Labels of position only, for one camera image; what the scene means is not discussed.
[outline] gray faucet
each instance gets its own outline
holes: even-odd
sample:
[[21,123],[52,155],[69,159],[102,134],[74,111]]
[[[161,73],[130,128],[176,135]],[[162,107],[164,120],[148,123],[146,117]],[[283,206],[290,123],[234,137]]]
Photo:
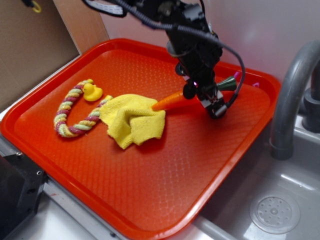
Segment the gray faucet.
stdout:
[[[310,77],[311,88],[305,91]],[[294,127],[303,95],[306,117],[302,125],[320,133],[320,40],[299,50],[284,77],[271,124],[270,154],[274,159],[286,160],[293,155]]]

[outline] drain cover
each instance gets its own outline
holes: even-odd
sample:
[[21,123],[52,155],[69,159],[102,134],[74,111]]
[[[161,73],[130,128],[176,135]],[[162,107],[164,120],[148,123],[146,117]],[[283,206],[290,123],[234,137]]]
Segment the drain cover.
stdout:
[[291,196],[268,191],[252,200],[250,217],[258,228],[267,233],[285,234],[298,225],[300,209]]

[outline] yellow rubber duck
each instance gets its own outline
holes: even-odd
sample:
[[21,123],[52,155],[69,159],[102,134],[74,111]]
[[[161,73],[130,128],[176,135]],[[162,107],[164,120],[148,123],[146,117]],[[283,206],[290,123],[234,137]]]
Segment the yellow rubber duck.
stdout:
[[103,94],[101,88],[91,83],[86,83],[85,85],[83,85],[82,91],[84,99],[89,102],[97,101]]

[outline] gray sink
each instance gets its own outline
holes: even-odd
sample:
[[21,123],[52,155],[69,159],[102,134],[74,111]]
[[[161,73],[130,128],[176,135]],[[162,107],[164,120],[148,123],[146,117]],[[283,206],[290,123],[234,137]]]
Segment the gray sink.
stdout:
[[269,137],[270,126],[201,211],[228,233],[212,238],[320,239],[320,135],[295,128],[288,160],[270,157]]

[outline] orange tray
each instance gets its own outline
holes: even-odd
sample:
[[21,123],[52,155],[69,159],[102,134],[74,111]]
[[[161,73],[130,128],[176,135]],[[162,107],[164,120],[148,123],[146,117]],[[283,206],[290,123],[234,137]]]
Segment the orange tray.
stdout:
[[[247,70],[238,99],[221,119],[199,105],[168,110],[161,139],[122,150],[99,122],[86,135],[60,137],[53,120],[68,91],[93,79],[104,95],[161,100],[181,90],[177,60],[164,48],[127,39],[103,42],[21,100],[2,134],[53,179],[129,239],[167,238],[188,225],[270,121],[280,84]],[[240,68],[219,63],[217,82]],[[97,103],[81,97],[68,116],[83,120]]]

